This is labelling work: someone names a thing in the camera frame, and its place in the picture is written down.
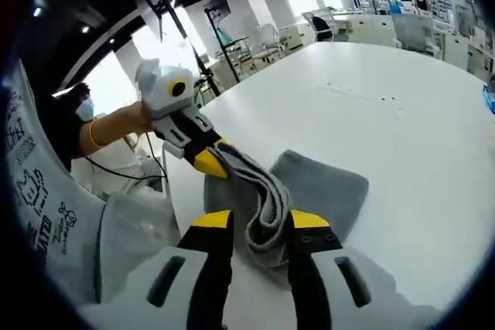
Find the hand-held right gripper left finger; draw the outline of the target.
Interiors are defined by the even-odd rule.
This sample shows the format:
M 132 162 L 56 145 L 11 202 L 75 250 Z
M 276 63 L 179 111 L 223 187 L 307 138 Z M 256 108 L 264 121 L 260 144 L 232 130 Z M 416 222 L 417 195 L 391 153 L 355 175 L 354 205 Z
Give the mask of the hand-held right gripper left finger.
M 234 214 L 196 219 L 179 244 L 137 266 L 111 301 L 79 310 L 92 329 L 222 329 Z

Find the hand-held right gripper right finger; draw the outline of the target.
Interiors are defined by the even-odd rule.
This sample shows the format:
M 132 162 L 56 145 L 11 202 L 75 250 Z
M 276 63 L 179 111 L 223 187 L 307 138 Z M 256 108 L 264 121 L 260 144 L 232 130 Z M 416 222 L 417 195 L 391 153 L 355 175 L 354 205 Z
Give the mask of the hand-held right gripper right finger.
M 427 329 L 437 320 L 435 308 L 412 304 L 389 272 L 343 246 L 325 219 L 295 209 L 288 282 L 299 329 Z

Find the person's left hand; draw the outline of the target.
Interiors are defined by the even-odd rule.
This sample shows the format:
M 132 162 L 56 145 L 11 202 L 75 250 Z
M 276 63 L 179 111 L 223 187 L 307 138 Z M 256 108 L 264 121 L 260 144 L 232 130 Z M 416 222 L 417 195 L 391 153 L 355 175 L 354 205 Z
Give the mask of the person's left hand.
M 127 107 L 131 132 L 144 134 L 154 131 L 154 125 L 147 106 L 142 101 L 136 101 Z

